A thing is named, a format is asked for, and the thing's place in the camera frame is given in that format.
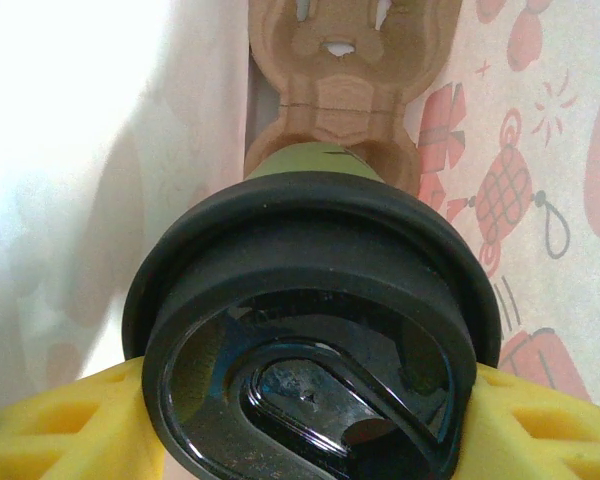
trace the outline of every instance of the cardboard egg carton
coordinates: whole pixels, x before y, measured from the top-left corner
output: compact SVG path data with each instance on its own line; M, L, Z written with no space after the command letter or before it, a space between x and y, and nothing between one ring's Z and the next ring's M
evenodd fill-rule
M256 139L249 175L293 143L342 145L388 184L417 194L421 165L403 127L406 105L442 69L462 0L393 0L378 25L382 0L251 0L253 56L280 94L277 120ZM337 56L334 43L353 52Z

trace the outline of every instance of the brown cardboard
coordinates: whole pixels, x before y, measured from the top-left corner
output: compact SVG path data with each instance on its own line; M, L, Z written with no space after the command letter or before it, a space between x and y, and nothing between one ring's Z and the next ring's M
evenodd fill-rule
M280 93L278 119L253 143L249 175L266 157L297 142L350 148L390 185L417 194L418 152L403 127L405 106L442 69L462 0L393 0L376 29L379 0L251 0L253 56ZM325 42L355 52L338 57Z

